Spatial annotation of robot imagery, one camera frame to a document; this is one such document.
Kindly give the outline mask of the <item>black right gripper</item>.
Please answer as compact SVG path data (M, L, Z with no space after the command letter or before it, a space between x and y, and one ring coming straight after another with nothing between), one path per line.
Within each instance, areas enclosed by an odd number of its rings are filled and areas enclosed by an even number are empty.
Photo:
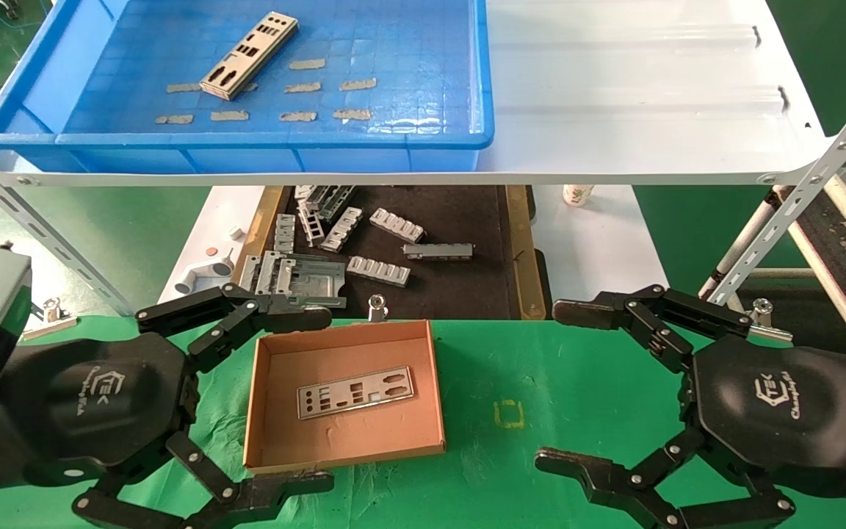
M691 370L696 421L709 439L681 432L632 469L539 449L538 471L574 479L588 502L642 528L776 528L797 510L762 475L802 493L846 493L846 354L751 344L748 316L661 285L557 299L552 316L568 327L622 329L669 372ZM719 341L693 359L694 346L671 327ZM676 508L658 485L708 445L711 465L748 496Z

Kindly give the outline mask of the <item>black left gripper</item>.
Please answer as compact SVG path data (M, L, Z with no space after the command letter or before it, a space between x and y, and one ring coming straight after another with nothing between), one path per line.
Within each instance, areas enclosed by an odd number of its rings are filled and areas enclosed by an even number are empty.
M278 518L291 497L329 492L326 471L234 482L185 431L199 400L195 371L211 372L261 332L319 331L331 322L329 308L225 284L139 309L141 335L132 339L21 346L0 378L0 403L26 450L21 482L50 488L98 479L73 513L101 528L234 528ZM164 338L202 327L188 358ZM170 460L207 489L198 512L181 518L120 499Z

